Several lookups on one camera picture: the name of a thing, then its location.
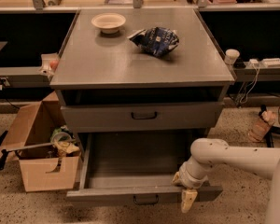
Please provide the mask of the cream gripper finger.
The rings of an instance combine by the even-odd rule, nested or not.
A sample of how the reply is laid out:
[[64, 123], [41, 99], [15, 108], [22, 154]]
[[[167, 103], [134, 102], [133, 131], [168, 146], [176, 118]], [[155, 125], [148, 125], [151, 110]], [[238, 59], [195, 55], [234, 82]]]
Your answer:
[[193, 206], [198, 192], [196, 189], [184, 189], [181, 194], [181, 211], [187, 213]]

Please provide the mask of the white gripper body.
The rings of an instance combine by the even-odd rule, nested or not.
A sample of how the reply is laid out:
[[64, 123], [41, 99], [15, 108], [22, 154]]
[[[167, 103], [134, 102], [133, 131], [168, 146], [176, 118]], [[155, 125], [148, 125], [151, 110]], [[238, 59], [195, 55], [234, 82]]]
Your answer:
[[207, 167], [199, 163], [184, 162], [175, 173], [172, 183], [187, 189], [198, 189], [207, 179]]

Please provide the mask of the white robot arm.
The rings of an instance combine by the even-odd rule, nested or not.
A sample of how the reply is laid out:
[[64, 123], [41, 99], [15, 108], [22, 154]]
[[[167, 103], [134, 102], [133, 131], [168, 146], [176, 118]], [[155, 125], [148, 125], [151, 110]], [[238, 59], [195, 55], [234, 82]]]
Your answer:
[[183, 186], [181, 211], [192, 207], [197, 189], [219, 164], [226, 164], [272, 181], [264, 224], [280, 224], [280, 148], [232, 147], [222, 139], [199, 138], [190, 158], [175, 173], [173, 184]]

